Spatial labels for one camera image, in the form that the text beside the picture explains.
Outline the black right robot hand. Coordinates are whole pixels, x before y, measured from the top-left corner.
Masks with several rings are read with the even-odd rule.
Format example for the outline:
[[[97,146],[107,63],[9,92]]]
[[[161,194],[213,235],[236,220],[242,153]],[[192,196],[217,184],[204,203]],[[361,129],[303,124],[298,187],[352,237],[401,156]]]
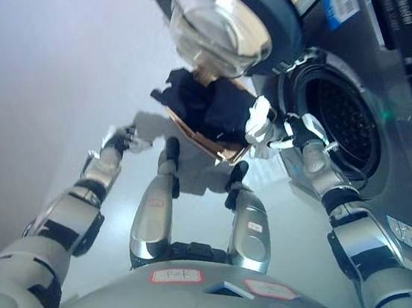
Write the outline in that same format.
[[[285,137],[268,141],[267,147],[274,149],[302,149],[310,142],[321,142],[324,147],[329,145],[328,134],[320,121],[313,114],[305,113],[302,116],[288,113],[284,119]]]

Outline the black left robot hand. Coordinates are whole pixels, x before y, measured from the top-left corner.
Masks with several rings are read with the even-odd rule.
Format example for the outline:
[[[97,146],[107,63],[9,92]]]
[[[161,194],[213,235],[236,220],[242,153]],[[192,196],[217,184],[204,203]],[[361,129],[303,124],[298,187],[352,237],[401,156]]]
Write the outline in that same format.
[[[102,149],[115,148],[121,154],[125,151],[140,153],[152,146],[152,141],[140,138],[135,125],[110,126],[101,144]]]

